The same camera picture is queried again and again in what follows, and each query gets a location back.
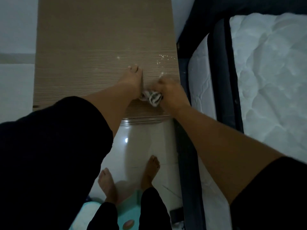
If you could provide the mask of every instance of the teal plastic stool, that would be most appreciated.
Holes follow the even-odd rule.
[[[141,197],[142,192],[136,190],[129,198],[117,206],[119,229],[137,230],[141,214]],[[94,217],[96,211],[100,207],[98,202],[84,203],[70,230],[86,230],[88,224]]]

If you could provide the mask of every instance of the forearm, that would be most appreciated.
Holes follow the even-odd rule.
[[[101,112],[115,137],[125,111],[133,99],[132,87],[118,83],[83,98]]]
[[[282,155],[191,107],[176,119],[227,200],[231,202],[269,163]]]

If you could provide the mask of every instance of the bare foot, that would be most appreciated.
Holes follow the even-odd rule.
[[[108,168],[105,168],[100,172],[98,177],[98,184],[106,195],[105,202],[116,204],[118,199],[117,190]]]
[[[152,155],[147,162],[146,169],[144,171],[143,178],[141,181],[141,188],[143,192],[148,188],[153,187],[151,182],[155,178],[159,169],[160,162],[158,161],[158,158],[156,156]]]

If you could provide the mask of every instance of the hand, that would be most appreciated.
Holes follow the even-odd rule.
[[[132,98],[137,99],[140,97],[142,91],[142,75],[143,69],[139,66],[128,66],[117,84],[125,84],[131,87]]]
[[[160,105],[173,117],[181,108],[190,107],[190,102],[182,86],[172,79],[162,77],[151,89],[163,94]]]

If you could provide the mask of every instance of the wooden tabletop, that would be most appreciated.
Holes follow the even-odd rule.
[[[171,0],[39,0],[34,110],[112,86],[133,64],[145,88],[179,81]],[[135,100],[125,119],[165,115]]]

